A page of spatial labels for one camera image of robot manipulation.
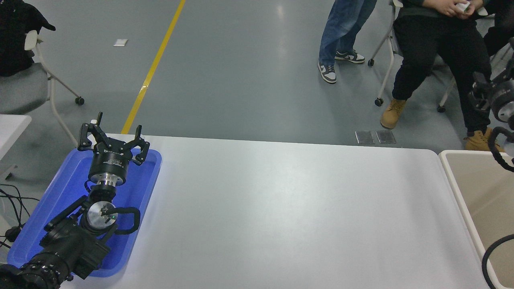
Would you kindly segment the person's right hand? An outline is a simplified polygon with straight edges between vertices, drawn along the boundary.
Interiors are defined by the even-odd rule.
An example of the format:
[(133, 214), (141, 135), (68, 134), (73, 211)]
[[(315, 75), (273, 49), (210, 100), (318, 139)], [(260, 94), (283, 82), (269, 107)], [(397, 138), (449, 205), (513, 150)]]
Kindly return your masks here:
[(424, 0), (422, 5), (448, 17), (453, 17), (460, 13), (455, 0)]

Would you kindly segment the person's left hand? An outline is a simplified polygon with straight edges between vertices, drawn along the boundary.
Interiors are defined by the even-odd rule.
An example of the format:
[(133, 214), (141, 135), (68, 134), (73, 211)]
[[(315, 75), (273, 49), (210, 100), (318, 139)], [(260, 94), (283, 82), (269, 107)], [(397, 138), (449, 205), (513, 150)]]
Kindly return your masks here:
[(457, 16), (467, 19), (483, 8), (483, 0), (459, 0), (455, 6), (457, 7)]

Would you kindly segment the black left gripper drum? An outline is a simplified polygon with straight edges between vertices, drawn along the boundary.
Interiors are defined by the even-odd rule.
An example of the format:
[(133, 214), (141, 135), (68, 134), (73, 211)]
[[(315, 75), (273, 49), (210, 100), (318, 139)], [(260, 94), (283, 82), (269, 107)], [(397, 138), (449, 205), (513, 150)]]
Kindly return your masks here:
[(110, 150), (110, 148), (93, 147), (92, 163), (88, 179), (98, 179), (100, 175), (110, 174), (118, 179), (126, 179), (128, 165), (132, 159), (132, 152), (127, 148)]

